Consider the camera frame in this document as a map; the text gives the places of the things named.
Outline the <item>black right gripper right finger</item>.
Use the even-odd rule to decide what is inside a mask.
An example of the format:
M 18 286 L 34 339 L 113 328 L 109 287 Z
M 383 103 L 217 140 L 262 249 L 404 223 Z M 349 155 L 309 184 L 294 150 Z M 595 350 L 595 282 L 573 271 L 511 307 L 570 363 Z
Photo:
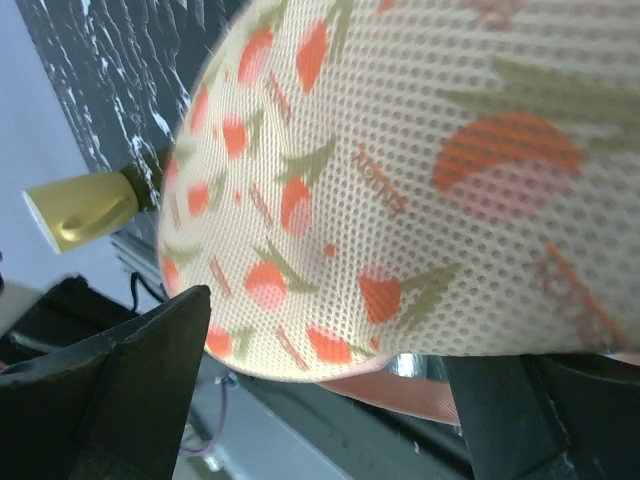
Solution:
M 638 367 L 595 354 L 443 363 L 476 478 L 638 479 Z

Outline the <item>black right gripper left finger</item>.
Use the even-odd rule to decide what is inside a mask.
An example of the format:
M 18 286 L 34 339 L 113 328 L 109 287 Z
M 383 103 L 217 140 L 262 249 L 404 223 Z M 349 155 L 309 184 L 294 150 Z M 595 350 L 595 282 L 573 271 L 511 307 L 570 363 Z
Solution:
M 1 374 L 4 479 L 169 479 L 208 329 L 210 291 Z

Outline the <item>floral pink laundry bag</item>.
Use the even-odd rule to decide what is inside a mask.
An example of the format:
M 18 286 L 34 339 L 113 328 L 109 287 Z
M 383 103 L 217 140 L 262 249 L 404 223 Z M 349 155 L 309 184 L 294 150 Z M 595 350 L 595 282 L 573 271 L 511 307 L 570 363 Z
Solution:
M 401 411 L 401 354 L 637 352 L 638 3 L 248 2 L 157 245 L 208 354 Z

